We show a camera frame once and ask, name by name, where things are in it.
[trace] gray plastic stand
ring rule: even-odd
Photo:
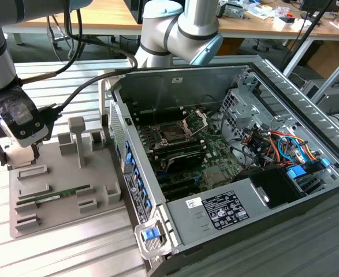
[[[35,165],[10,172],[13,238],[124,205],[103,134],[80,137],[84,129],[81,119],[69,121],[77,142],[70,133],[60,134],[59,143],[40,147]]]

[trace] wooden desk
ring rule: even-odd
[[[288,6],[291,13],[300,18],[301,12],[291,4],[276,0],[269,4],[272,7]],[[141,25],[133,19],[123,0],[94,0],[92,4],[81,10],[83,20],[83,33],[93,35],[139,35]],[[261,20],[251,14],[245,13],[245,19],[223,17],[219,19],[219,31],[225,38],[254,38],[254,39],[295,39],[297,31],[284,29],[276,31],[273,28],[273,19]],[[57,15],[58,21],[63,23],[63,16]],[[304,42],[295,55],[284,74],[289,75],[300,58],[307,51],[314,40],[339,40],[339,30],[329,24],[330,20],[322,19],[323,24],[315,27],[311,36]],[[72,14],[73,32],[77,33],[77,18]],[[46,33],[46,19],[24,22],[3,28],[9,33]]]

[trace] open computer chassis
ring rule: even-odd
[[[151,276],[339,191],[339,128],[268,61],[109,81],[109,131]]]

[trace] power supply label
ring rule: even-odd
[[[249,218],[233,190],[205,199],[203,205],[217,230]]]

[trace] blue latch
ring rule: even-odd
[[[288,173],[293,179],[295,179],[306,174],[307,172],[301,166],[294,166],[289,169]]]
[[[331,165],[331,162],[328,160],[328,158],[323,158],[321,160],[321,163],[325,166],[325,167],[329,167]]]
[[[150,211],[151,210],[151,202],[150,202],[150,200],[148,199],[148,200],[146,200],[146,208],[147,208],[147,210],[148,211]]]
[[[142,236],[144,238],[144,241],[150,241],[154,238],[158,238],[160,237],[159,229],[158,228],[147,229],[146,231],[142,232]]]
[[[142,190],[142,198],[145,199],[147,197],[147,192],[145,189]]]
[[[137,180],[137,183],[139,184],[139,190],[142,190],[142,187],[143,187],[143,185],[144,185],[142,179],[139,178],[139,179]]]
[[[127,154],[127,157],[125,158],[125,163],[129,164],[131,163],[131,160],[132,160],[132,153],[130,152]]]

